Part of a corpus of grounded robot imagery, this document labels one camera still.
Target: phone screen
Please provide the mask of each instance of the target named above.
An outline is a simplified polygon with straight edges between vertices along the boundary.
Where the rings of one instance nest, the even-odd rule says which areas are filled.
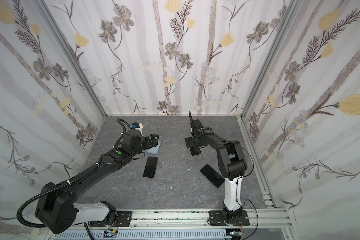
[[[155,176],[157,160],[158,160],[157,157],[148,157],[147,163],[145,165],[143,177],[153,178]]]
[[[205,165],[200,172],[215,185],[215,187],[220,187],[224,182],[224,178],[208,164]]]

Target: smartphone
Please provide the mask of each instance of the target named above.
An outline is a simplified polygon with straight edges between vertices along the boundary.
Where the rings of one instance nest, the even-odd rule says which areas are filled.
[[[147,163],[145,164],[143,177],[153,178],[155,176],[157,160],[157,157],[148,157]]]
[[[161,140],[163,139],[162,136],[159,136],[158,137],[158,140],[157,140],[157,146],[156,147],[153,147],[153,148],[150,148],[148,149],[148,153],[151,153],[151,154],[157,154],[158,153],[158,149],[160,147],[160,143],[161,143]]]
[[[224,178],[208,164],[205,165],[200,172],[215,185],[215,187],[220,187],[224,182]]]

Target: floral wallpaper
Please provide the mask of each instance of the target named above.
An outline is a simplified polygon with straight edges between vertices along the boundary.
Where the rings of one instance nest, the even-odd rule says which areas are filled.
[[[0,0],[0,239],[39,239],[17,209],[80,171],[103,120],[80,82],[33,3]]]
[[[360,239],[360,1],[302,1],[245,122],[299,238]]]
[[[289,1],[46,3],[108,114],[240,115]]]

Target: light blue smartphone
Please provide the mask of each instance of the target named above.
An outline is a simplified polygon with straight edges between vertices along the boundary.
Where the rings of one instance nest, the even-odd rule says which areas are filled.
[[[148,153],[151,153],[151,154],[157,154],[158,153],[158,149],[160,148],[160,143],[161,143],[161,140],[163,139],[162,136],[159,136],[158,137],[158,140],[157,140],[157,146],[156,147],[153,147],[153,148],[150,148],[148,149]]]

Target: table surface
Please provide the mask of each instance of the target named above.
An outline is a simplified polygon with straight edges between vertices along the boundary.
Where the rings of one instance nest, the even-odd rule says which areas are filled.
[[[78,203],[95,203],[106,200],[118,209],[214,209],[222,208],[225,186],[216,188],[200,169],[209,164],[218,169],[216,151],[211,147],[201,148],[202,154],[192,156],[185,146],[190,137],[190,121],[183,116],[133,116],[121,117],[128,123],[141,122],[143,136],[157,134],[163,137],[158,154],[149,154],[132,160],[119,171],[108,175],[79,199]],[[209,126],[216,134],[229,140],[237,139],[245,147],[243,135],[236,117],[193,117],[200,119],[204,127]],[[106,117],[83,169],[93,165],[98,157],[112,149],[119,138],[122,127],[117,117]],[[148,156],[158,157],[154,178],[144,178],[143,172]],[[252,162],[245,153],[248,174]],[[243,178],[241,202],[250,199],[256,208],[265,208],[263,196],[254,172]],[[247,201],[246,208],[252,208]]]

